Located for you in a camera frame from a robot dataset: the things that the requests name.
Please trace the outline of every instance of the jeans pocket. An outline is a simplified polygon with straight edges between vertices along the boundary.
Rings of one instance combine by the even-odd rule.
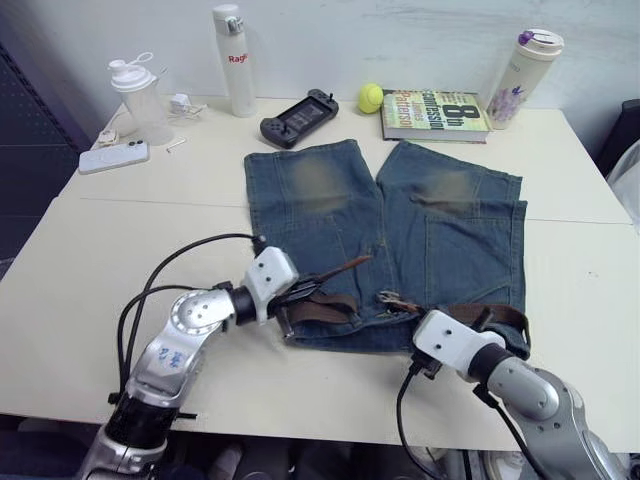
[[[426,236],[428,304],[509,303],[509,219],[427,216]]]
[[[332,216],[316,217],[261,228],[270,245],[284,250],[300,275],[324,273],[346,263],[347,255]],[[327,294],[346,293],[358,298],[353,271],[329,279],[320,289]]]

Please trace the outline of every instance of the bottle lid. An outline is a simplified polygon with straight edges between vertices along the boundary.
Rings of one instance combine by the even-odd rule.
[[[534,60],[554,60],[562,53],[564,40],[557,33],[530,28],[518,35],[518,51]]]
[[[240,9],[232,3],[218,5],[213,10],[213,24],[216,32],[222,35],[236,35],[244,31],[244,22]]]
[[[152,58],[153,53],[145,52],[129,63],[124,60],[109,62],[109,70],[113,72],[111,86],[120,93],[128,93],[142,90],[151,85],[158,77],[139,64],[148,62]]]

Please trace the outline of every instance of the white table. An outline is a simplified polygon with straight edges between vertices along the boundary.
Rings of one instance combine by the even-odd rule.
[[[179,129],[188,141],[171,154],[154,148],[146,164],[72,178],[0,283],[0,411],[108,418],[122,306],[174,249],[249,231],[242,158],[273,151],[259,140],[258,121],[290,103],[264,100],[249,120],[211,111]],[[356,138],[377,171],[393,146],[379,139],[378,118],[343,103],[332,122],[301,147]],[[590,426],[612,450],[640,450],[638,237],[562,114],[525,110],[488,145],[429,147],[526,175],[531,362],[578,388]],[[544,171],[554,163],[555,172]],[[242,241],[201,247],[173,262],[158,283],[237,282],[250,258]],[[163,325],[174,297],[163,292],[147,303],[136,355]],[[185,406],[197,420],[176,427],[398,443],[394,402],[408,363],[401,355],[285,347],[275,325],[233,328],[208,351]],[[415,381],[405,400],[411,443],[514,448],[497,415],[470,390],[450,372]]]

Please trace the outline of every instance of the white water bottle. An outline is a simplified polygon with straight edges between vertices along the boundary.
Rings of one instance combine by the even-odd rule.
[[[487,107],[487,115],[494,129],[509,126],[518,110],[538,85],[558,55],[564,40],[560,35],[532,28],[518,36],[509,65],[500,85]]]
[[[158,77],[140,65],[152,58],[153,53],[145,52],[129,63],[113,60],[109,62],[109,69],[111,86],[122,95],[136,122],[139,137],[149,145],[162,145],[173,138],[173,131],[156,90]]]
[[[256,99],[244,24],[238,6],[225,4],[215,7],[213,23],[231,97],[231,111],[236,117],[250,117],[256,113]]]

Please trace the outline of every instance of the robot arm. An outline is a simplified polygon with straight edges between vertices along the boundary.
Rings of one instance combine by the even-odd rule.
[[[503,400],[549,478],[626,478],[618,459],[589,430],[580,394],[552,373],[513,356],[493,332],[476,332],[432,310],[413,341],[420,351]]]
[[[284,252],[267,247],[242,286],[180,296],[164,329],[145,348],[109,422],[98,431],[77,479],[148,478],[199,371],[209,342],[229,321],[266,322],[270,302],[298,280]]]

